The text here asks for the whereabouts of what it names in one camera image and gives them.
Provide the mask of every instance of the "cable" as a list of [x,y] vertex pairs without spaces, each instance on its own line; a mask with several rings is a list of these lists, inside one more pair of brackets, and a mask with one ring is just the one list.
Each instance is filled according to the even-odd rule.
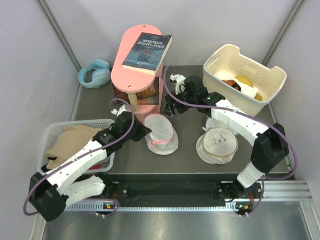
[[262,201],[262,199],[264,198],[265,189],[266,189],[265,180],[262,178],[261,181],[262,181],[262,192],[261,192],[261,197],[259,198],[258,203],[256,204],[255,208],[254,208],[251,212],[249,212],[249,213],[246,214],[246,215],[242,215],[242,216],[248,216],[248,217],[250,217],[252,214],[254,214],[254,212],[255,212],[255,211],[258,209],[258,207],[260,206],[261,201]]
[[[130,111],[132,113],[132,122],[131,122],[131,125],[128,129],[128,131],[123,135],[121,136],[119,139],[107,144],[107,145],[104,145],[102,147],[99,147],[97,149],[94,149],[92,151],[89,151],[81,156],[78,157],[78,160],[84,158],[85,156],[87,155],[90,155],[91,153],[95,153],[97,151],[100,151],[100,150],[104,150],[106,148],[109,148],[110,146],[114,145],[114,144],[117,144],[118,142],[120,142],[121,140],[123,140],[126,136],[128,136],[128,134],[131,132],[131,130],[133,129],[134,125],[135,125],[135,112],[134,112],[134,109],[132,108],[132,106],[126,102],[125,100],[122,100],[120,98],[115,98],[115,99],[112,99],[110,101],[110,104],[109,104],[109,107],[112,108],[112,103],[115,102],[115,101],[120,101],[122,103],[124,103],[125,105],[127,105],[129,108],[130,108]],[[73,161],[70,161],[64,165],[62,165],[61,167],[58,167],[57,169],[53,170],[52,172],[50,172],[49,174],[45,175],[39,182],[37,182],[34,187],[30,190],[28,196],[26,197],[25,201],[24,201],[24,204],[23,204],[23,213],[26,215],[26,216],[33,216],[33,215],[36,215],[38,212],[32,212],[32,213],[29,213],[27,211],[27,205],[28,205],[28,202],[31,198],[31,196],[34,194],[34,192],[36,191],[37,187],[39,187],[45,180],[47,180],[48,178],[50,178],[52,175],[54,175],[55,173],[61,171],[62,169],[68,167],[69,165],[73,164],[74,162]]]
[[[180,103],[180,104],[183,104],[187,107],[191,107],[191,108],[202,108],[202,109],[218,109],[218,110],[224,110],[224,111],[229,111],[229,112],[233,112],[232,109],[229,109],[229,108],[225,108],[225,107],[220,107],[220,106],[207,106],[207,105],[195,105],[195,104],[190,104],[190,103],[187,103],[187,102],[184,102],[184,101],[181,101],[180,99],[176,98],[169,90],[168,88],[168,84],[167,84],[167,72],[168,72],[168,69],[170,67],[173,67],[172,65],[169,65],[165,68],[164,70],[164,73],[163,73],[163,83],[164,83],[164,88],[166,90],[166,92],[169,94],[169,96],[174,99],[176,102]],[[272,129],[273,131],[275,131],[287,144],[288,146],[290,147],[291,151],[292,151],[292,154],[293,154],[293,158],[294,158],[294,168],[292,170],[292,172],[288,173],[287,175],[283,176],[283,177],[277,177],[277,178],[274,178],[274,177],[268,177],[268,176],[265,176],[265,179],[267,180],[274,180],[274,181],[282,181],[282,180],[286,180],[288,178],[291,178],[292,176],[294,176],[297,172],[297,169],[298,169],[298,166],[299,166],[299,159],[298,159],[298,155],[296,153],[296,150],[293,146],[293,144],[287,139],[287,137],[285,135],[283,135],[282,132],[280,132],[278,129],[276,129],[274,126],[272,126],[270,123],[267,123],[263,120],[260,120],[259,118],[256,118],[254,116],[250,116],[250,115],[247,115],[243,112],[239,112],[239,111],[236,111],[235,112],[236,114],[239,114],[243,117],[246,117],[248,119],[252,119],[254,121],[257,121],[259,123],[262,123],[264,125],[266,125],[268,128]]]
[[85,216],[89,216],[89,215],[96,215],[96,216],[102,215],[102,218],[103,218],[103,219],[108,218],[108,217],[111,217],[112,215],[114,215],[114,214],[118,211],[118,209],[119,209],[120,206],[121,206],[121,205],[120,205],[120,202],[118,202],[118,201],[115,200],[115,199],[103,199],[103,200],[104,200],[104,201],[113,202],[113,203],[115,204],[115,206],[116,206],[116,209],[114,209],[114,211],[112,211],[112,212],[111,212],[110,214],[108,214],[108,215],[104,215],[104,214],[101,214],[101,213],[98,213],[98,212],[89,212],[89,213],[82,214],[82,215],[76,217],[75,219],[71,220],[70,222],[68,222],[62,229],[59,229],[59,231],[53,231],[52,225],[49,225],[51,231],[54,232],[55,234],[61,233],[63,230],[65,230],[67,227],[69,227],[71,224],[73,224],[75,221],[77,221],[77,220],[79,220],[79,219],[81,219],[81,218],[83,218],[83,217],[85,217]]
[[250,204],[253,206],[255,203],[255,198],[254,195],[252,194],[252,192],[250,193]]

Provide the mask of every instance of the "headphone ear cup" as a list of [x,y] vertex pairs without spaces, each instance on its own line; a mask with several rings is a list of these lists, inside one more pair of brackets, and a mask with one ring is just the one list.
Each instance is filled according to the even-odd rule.
[[81,71],[78,74],[78,80],[80,83],[85,84],[86,83],[86,76],[89,72],[89,67],[84,67],[81,69]]
[[100,69],[92,74],[92,82],[99,83],[101,86],[105,85],[111,80],[111,72],[109,69]]

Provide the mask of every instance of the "white plastic basket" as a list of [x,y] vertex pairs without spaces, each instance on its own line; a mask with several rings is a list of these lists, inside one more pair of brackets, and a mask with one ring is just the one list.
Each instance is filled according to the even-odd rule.
[[[263,101],[251,98],[219,80],[214,76],[218,71],[246,76],[258,88]],[[275,98],[286,79],[287,74],[281,68],[275,66],[269,69],[243,56],[240,48],[231,44],[221,47],[203,66],[203,83],[209,93],[217,92],[223,95],[234,106],[254,117]]]
[[[101,120],[87,120],[87,121],[69,121],[69,122],[60,122],[50,125],[47,129],[44,139],[44,144],[42,145],[40,156],[38,159],[37,171],[44,175],[45,173],[41,168],[49,163],[49,159],[46,157],[45,153],[47,150],[51,149],[56,143],[59,136],[64,132],[65,127],[73,125],[84,125],[91,128],[100,128],[107,129],[115,121],[112,119],[101,119]],[[114,165],[115,153],[110,157],[107,157],[103,161],[99,162],[97,165],[100,165],[99,169],[88,170],[86,174],[95,174],[101,172],[109,171]]]

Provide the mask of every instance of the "blue headphones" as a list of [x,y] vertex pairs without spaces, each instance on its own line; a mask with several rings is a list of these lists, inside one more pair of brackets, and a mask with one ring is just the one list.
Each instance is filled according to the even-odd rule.
[[[92,75],[92,82],[86,82],[88,72],[95,70]],[[78,80],[87,89],[99,88],[111,79],[110,64],[106,61],[96,59],[92,64],[81,69]]]

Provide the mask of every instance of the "gray plastic basket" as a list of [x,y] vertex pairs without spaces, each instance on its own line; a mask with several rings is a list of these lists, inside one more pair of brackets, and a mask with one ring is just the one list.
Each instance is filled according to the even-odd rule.
[[[101,119],[101,120],[86,120],[86,121],[69,121],[69,122],[60,122],[50,125],[47,129],[44,139],[44,144],[42,145],[41,152],[38,159],[37,171],[44,175],[45,173],[41,168],[49,163],[49,159],[46,157],[45,153],[47,150],[51,149],[56,143],[59,136],[64,132],[65,127],[73,125],[84,125],[91,128],[100,128],[107,129],[115,121],[112,119]],[[109,171],[114,165],[115,153],[110,157],[107,157],[103,161],[99,162],[97,165],[100,165],[99,169],[88,170],[86,174],[95,174],[101,172]]]

